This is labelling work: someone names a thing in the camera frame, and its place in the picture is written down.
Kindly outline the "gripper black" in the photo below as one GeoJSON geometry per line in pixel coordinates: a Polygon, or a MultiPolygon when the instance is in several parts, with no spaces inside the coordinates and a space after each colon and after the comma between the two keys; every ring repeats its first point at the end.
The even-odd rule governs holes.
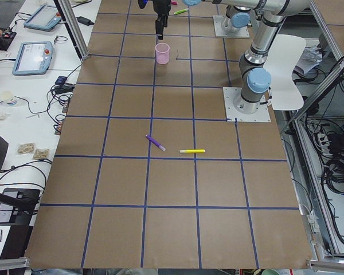
{"type": "Polygon", "coordinates": [[[153,10],[163,14],[155,20],[155,32],[159,40],[163,39],[163,27],[168,27],[168,13],[171,10],[171,0],[153,0],[153,10]]]}

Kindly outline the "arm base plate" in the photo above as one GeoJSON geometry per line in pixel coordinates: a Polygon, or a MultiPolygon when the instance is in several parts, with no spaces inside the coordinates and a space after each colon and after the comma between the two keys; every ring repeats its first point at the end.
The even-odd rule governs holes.
{"type": "Polygon", "coordinates": [[[216,37],[242,39],[249,38],[249,31],[247,26],[236,28],[232,25],[230,19],[228,19],[225,15],[214,15],[213,23],[216,37]]]}
{"type": "Polygon", "coordinates": [[[241,98],[240,87],[223,87],[226,121],[270,123],[271,118],[265,96],[259,102],[248,103],[241,98]]]}

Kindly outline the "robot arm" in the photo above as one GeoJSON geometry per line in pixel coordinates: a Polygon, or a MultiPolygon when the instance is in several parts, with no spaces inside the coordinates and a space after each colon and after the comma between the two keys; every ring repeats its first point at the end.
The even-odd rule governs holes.
{"type": "MultiPolygon", "coordinates": [[[[155,32],[163,40],[164,28],[168,26],[172,1],[151,1],[157,14],[155,32]]],[[[220,38],[249,38],[248,25],[251,21],[250,8],[228,5],[224,15],[214,15],[214,33],[220,38]]]]}
{"type": "Polygon", "coordinates": [[[240,94],[234,99],[234,107],[239,112],[253,114],[257,111],[263,94],[271,85],[271,75],[263,65],[278,31],[286,17],[308,8],[310,1],[211,1],[211,3],[264,11],[250,48],[240,58],[239,67],[244,85],[240,94]]]}

